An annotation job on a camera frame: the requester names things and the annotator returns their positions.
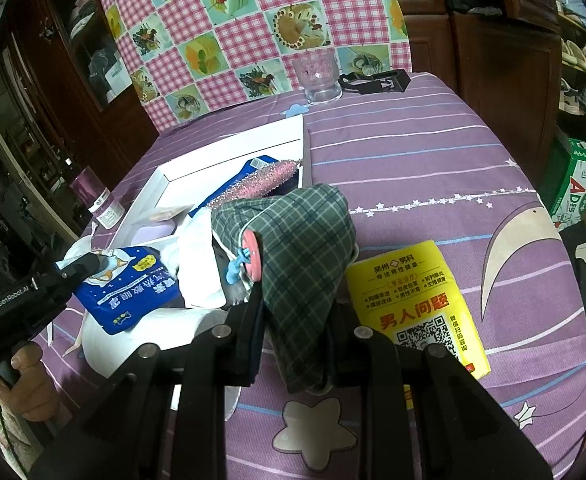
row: roll of tissue paper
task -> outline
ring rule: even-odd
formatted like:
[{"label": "roll of tissue paper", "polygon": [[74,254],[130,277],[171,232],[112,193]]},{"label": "roll of tissue paper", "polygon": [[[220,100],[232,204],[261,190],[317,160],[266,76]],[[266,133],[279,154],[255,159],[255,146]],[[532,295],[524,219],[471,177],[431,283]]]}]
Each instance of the roll of tissue paper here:
[{"label": "roll of tissue paper", "polygon": [[[220,309],[158,308],[133,328],[108,335],[93,316],[88,315],[82,341],[84,357],[93,370],[110,377],[140,345],[155,343],[162,350],[186,345],[196,335],[224,323],[225,319],[227,313]],[[173,391],[172,410],[177,410],[180,388],[176,386]],[[240,390],[237,386],[225,388],[225,420],[233,414]]]}]

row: green plaid fabric pouch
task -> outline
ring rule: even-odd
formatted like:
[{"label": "green plaid fabric pouch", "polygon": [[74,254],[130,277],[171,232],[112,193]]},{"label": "green plaid fabric pouch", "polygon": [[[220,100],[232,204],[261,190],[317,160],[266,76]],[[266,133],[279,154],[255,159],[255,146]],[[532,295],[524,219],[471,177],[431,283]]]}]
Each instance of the green plaid fabric pouch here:
[{"label": "green plaid fabric pouch", "polygon": [[355,228],[346,199],[326,184],[284,196],[234,200],[213,210],[232,253],[244,228],[262,239],[262,293],[279,372],[291,393],[326,384],[321,336],[350,263]]}]

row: bottle label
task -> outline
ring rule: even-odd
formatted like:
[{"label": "bottle label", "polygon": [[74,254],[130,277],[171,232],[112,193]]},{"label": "bottle label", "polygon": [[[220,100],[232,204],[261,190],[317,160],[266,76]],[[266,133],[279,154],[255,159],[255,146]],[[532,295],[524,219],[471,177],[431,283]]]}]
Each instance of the bottle label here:
[{"label": "bottle label", "polygon": [[111,191],[109,191],[107,188],[104,188],[104,191],[102,191],[102,194],[96,199],[94,204],[89,208],[89,213],[95,213],[100,208],[100,206],[104,202],[106,202],[106,199],[109,198],[110,195],[111,195]]},{"label": "bottle label", "polygon": [[124,215],[124,208],[119,202],[114,200],[113,203],[97,217],[97,221],[99,221],[105,229],[111,229],[120,221],[122,215]]}]

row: metal screw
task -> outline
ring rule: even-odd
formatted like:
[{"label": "metal screw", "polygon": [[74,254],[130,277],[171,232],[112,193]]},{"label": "metal screw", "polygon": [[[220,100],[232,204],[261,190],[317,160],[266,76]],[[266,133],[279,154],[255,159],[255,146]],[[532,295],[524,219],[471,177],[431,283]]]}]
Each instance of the metal screw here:
[{"label": "metal screw", "polygon": [[426,350],[431,354],[433,357],[442,358],[446,355],[446,347],[439,343],[430,344]]},{"label": "metal screw", "polygon": [[215,325],[213,329],[211,329],[213,336],[217,337],[218,339],[230,336],[231,332],[231,327],[228,325]]},{"label": "metal screw", "polygon": [[140,348],[138,348],[138,355],[142,357],[142,359],[148,359],[149,357],[153,357],[157,352],[157,346],[153,343],[144,343]]},{"label": "metal screw", "polygon": [[353,333],[359,339],[370,339],[373,336],[373,329],[369,326],[356,326]]}]

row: yellow tissue packet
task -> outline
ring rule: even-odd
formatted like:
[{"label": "yellow tissue packet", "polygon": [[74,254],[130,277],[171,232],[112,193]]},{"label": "yellow tissue packet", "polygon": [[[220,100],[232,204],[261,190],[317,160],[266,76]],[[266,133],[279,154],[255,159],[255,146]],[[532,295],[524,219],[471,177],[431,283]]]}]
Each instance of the yellow tissue packet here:
[{"label": "yellow tissue packet", "polygon": [[[441,343],[475,379],[490,372],[471,313],[433,240],[360,260],[346,280],[362,325],[410,348]],[[404,396],[411,409],[406,385]]]}]

